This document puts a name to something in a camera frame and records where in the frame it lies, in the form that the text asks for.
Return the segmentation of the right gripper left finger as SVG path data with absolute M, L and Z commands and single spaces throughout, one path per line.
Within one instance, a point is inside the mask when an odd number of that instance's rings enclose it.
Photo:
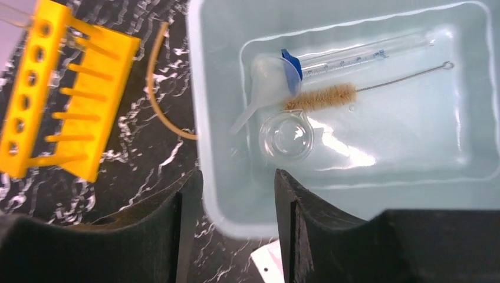
M 2 282 L 186 282 L 202 172 L 91 224 L 1 216 Z

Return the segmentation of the glass test tube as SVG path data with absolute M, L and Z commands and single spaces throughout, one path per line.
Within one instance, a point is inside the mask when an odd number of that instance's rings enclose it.
M 29 31 L 34 25 L 34 16 L 1 2 L 1 21 Z M 61 44 L 82 51 L 84 50 L 84 46 L 78 43 L 78 38 L 81 38 L 81 35 L 74 34 L 67 25 L 66 35 L 61 40 Z

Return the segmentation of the test tube brush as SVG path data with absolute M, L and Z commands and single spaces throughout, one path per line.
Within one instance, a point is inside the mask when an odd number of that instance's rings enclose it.
M 428 74 L 437 70 L 451 70 L 455 64 L 451 61 L 445 61 L 437 67 L 430 68 L 412 75 L 398 78 L 393 81 L 381 83 L 365 88 L 356 88 L 352 83 L 336 84 L 331 87 L 318 90 L 306 91 L 296 98 L 292 98 L 283 103 L 285 111 L 301 110 L 301 111 L 318 111 L 330 107 L 338 107 L 350 104 L 356 101 L 357 94 L 363 91 L 373 90 L 379 87 L 385 87 L 391 84 L 396 84 L 404 80 Z

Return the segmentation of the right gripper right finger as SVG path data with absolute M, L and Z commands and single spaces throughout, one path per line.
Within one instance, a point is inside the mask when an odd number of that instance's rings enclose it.
M 388 209 L 355 217 L 277 169 L 285 282 L 498 282 L 499 211 Z

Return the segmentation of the blue-tipped glass rod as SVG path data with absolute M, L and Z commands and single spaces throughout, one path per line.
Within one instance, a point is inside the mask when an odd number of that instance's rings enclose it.
M 433 30 L 413 32 L 397 37 L 358 45 L 339 51 L 323 51 L 310 55 L 308 58 L 298 58 L 288 50 L 281 50 L 281 57 L 287 60 L 297 70 L 300 79 L 315 77 L 365 64 L 381 61 L 391 56 L 421 50 L 435 44 L 437 38 Z

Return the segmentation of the clear glass funnel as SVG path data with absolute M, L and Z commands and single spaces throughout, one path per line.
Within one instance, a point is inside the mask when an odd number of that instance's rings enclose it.
M 250 103 L 229 129 L 230 134 L 237 134 L 258 109 L 283 103 L 301 93 L 301 74 L 283 57 L 256 57 L 251 65 L 250 76 Z

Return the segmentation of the clear glass beaker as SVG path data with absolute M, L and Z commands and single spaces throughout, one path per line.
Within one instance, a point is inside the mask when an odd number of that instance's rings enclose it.
M 263 158 L 288 166 L 304 160 L 312 151 L 314 130 L 302 110 L 283 110 L 265 120 L 259 130 Z

